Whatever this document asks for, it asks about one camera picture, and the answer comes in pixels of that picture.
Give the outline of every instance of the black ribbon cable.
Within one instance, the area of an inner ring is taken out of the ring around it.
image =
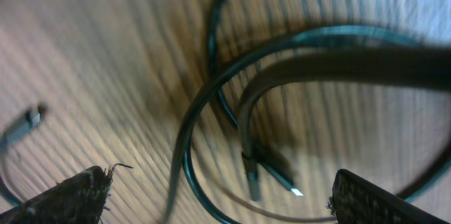
[[[194,195],[199,200],[201,205],[220,223],[238,223],[237,221],[231,219],[222,211],[220,211],[210,199],[205,195],[199,182],[196,178],[194,167],[192,165],[191,157],[191,134],[194,128],[200,112],[203,107],[211,101],[215,96],[217,96],[220,105],[223,107],[225,114],[228,116],[229,120],[233,125],[237,125],[236,116],[233,113],[231,107],[228,105],[222,91],[221,87],[229,81],[234,75],[246,68],[247,66],[255,63],[259,59],[274,54],[279,51],[284,51],[287,49],[296,49],[302,47],[308,48],[326,48],[331,49],[341,49],[345,51],[350,51],[353,49],[361,49],[366,46],[365,40],[377,41],[382,47],[409,47],[410,49],[422,49],[423,45],[415,41],[414,39],[399,35],[397,33],[391,32],[389,30],[384,30],[378,27],[371,26],[361,26],[361,25],[340,25],[331,27],[319,27],[312,30],[307,30],[304,32],[298,32],[291,35],[285,35],[279,38],[270,40],[265,44],[247,52],[246,54],[240,55],[235,60],[229,62],[224,66],[223,70],[217,71],[217,43],[216,43],[216,28],[219,24],[221,6],[224,0],[215,0],[214,6],[211,12],[210,26],[209,26],[209,36],[207,40],[207,47],[209,52],[209,71],[214,75],[210,81],[206,82],[204,86],[200,89],[197,96],[194,98],[191,106],[188,108],[185,117],[183,118],[182,125],[180,127],[177,141],[175,143],[175,148],[173,152],[173,160],[171,164],[171,177],[170,177],[170,187],[168,191],[168,202],[167,208],[164,215],[163,221],[166,222],[169,219],[171,211],[173,209],[176,190],[178,186],[178,180],[180,177],[180,169],[183,166],[185,171],[185,176],[188,183],[190,184]],[[416,51],[410,51],[418,56],[423,56],[418,54]],[[331,56],[318,59],[329,59]],[[355,61],[346,61],[346,63],[357,63],[360,58],[355,58]],[[398,61],[401,59],[406,59],[405,63],[408,63],[410,58],[405,56],[399,57]],[[381,84],[393,85],[393,81],[387,79],[385,82],[375,82]],[[252,146],[252,141],[246,137],[243,137],[243,161],[245,162],[245,168],[247,171],[247,178],[249,182],[249,188],[251,196],[254,199],[258,199],[258,176],[256,170],[257,163],[262,164],[262,162],[257,158],[255,153],[255,146]],[[401,191],[398,196],[411,201],[422,193],[425,188],[436,181],[449,167],[448,156],[450,153],[450,147],[447,147],[443,154],[431,165],[431,167],[415,182],[413,182],[408,188]],[[289,222],[299,222],[299,223],[317,223],[332,221],[334,218],[280,218],[280,220]]]
[[[166,220],[173,207],[180,175],[181,163],[187,167],[192,164],[190,151],[191,134],[202,108],[214,97],[214,94],[243,65],[248,65],[256,56],[279,49],[290,49],[298,38],[282,39],[271,42],[262,49],[239,57],[229,64],[216,77],[206,83],[195,97],[186,113],[175,144],[171,167]],[[257,99],[268,89],[289,82],[298,81],[352,81],[379,85],[420,87],[436,90],[451,90],[451,51],[432,49],[369,49],[316,54],[283,61],[260,72],[250,82],[240,101],[238,129],[243,141],[249,140],[249,117]],[[430,187],[450,167],[450,147],[446,147],[426,172],[402,190],[399,197],[406,199],[417,195]],[[217,209],[206,197],[199,186],[194,172],[187,176],[194,185],[193,191],[205,209],[221,223],[238,223]],[[330,218],[305,219],[305,222],[330,221]]]

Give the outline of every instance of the wood grain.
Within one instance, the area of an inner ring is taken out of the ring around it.
[[[227,0],[218,29],[221,63],[277,35],[306,27],[364,23],[429,44],[451,39],[449,0]],[[24,199],[82,169],[117,162],[105,223],[155,223],[166,203],[181,118],[208,78],[206,20],[212,0],[0,0],[0,127],[43,101],[45,123],[9,151],[2,173]],[[285,51],[225,87],[235,107],[247,81]],[[395,192],[448,141],[451,96],[339,82],[275,88],[252,127],[289,158],[305,197],[261,172],[262,201],[293,218],[327,216],[335,172],[348,168]],[[240,141],[208,105],[194,132],[196,170],[212,201],[243,223],[279,223],[236,204],[248,201]],[[415,205],[451,221],[451,175]],[[0,199],[0,210],[10,206]],[[173,223],[214,223],[183,178]]]

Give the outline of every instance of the cable connector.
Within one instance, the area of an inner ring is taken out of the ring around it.
[[[280,155],[265,148],[258,142],[254,143],[254,153],[260,165],[268,171],[287,191],[296,196],[304,196],[295,187],[294,176],[290,172],[288,162]]]
[[[34,106],[26,110],[23,115],[16,118],[4,131],[1,137],[1,146],[13,144],[24,138],[33,128],[36,128],[42,121],[45,114],[45,107]]]
[[[249,193],[253,201],[260,201],[260,185],[259,174],[257,171],[257,160],[247,157],[245,153],[241,153],[242,162],[245,165],[247,184],[249,185]]]

